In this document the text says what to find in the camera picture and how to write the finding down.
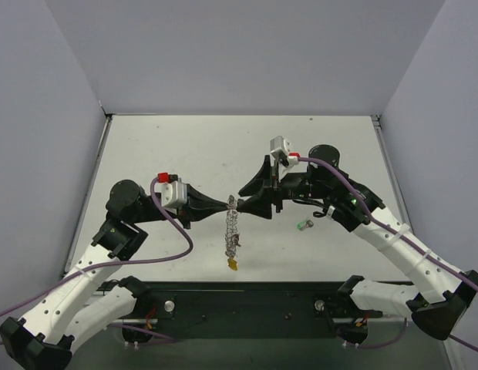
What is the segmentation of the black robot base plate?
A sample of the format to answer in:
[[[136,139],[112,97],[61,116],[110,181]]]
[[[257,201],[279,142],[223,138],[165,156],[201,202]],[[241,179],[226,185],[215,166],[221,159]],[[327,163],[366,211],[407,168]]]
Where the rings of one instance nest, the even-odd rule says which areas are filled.
[[[123,316],[129,343],[158,339],[333,338],[339,322],[382,318],[338,294],[339,282],[150,282]]]

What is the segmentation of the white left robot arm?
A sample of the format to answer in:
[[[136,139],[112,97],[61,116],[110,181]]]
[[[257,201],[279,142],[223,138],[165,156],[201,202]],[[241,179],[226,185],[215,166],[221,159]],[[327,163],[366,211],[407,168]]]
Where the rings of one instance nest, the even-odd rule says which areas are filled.
[[[37,294],[35,306],[20,318],[3,313],[1,342],[23,369],[64,369],[81,345],[115,320],[156,310],[158,299],[150,286],[133,276],[120,278],[103,297],[87,302],[123,266],[175,261],[193,250],[189,243],[179,254],[136,260],[148,237],[140,224],[168,221],[189,241],[191,223],[228,209],[175,174],[160,173],[152,184],[161,190],[147,193],[133,180],[117,182],[109,192],[105,220],[66,275]]]

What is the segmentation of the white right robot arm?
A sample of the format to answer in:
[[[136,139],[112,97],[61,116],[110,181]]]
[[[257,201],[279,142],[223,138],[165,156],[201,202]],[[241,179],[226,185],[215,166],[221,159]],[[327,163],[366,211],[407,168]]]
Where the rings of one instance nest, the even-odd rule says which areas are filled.
[[[371,244],[409,280],[409,285],[354,275],[338,294],[357,311],[411,319],[428,336],[444,341],[478,294],[478,273],[445,262],[397,220],[380,197],[338,167],[340,152],[312,147],[306,157],[279,136],[257,174],[244,185],[237,209],[270,220],[290,200],[319,207],[349,233]]]

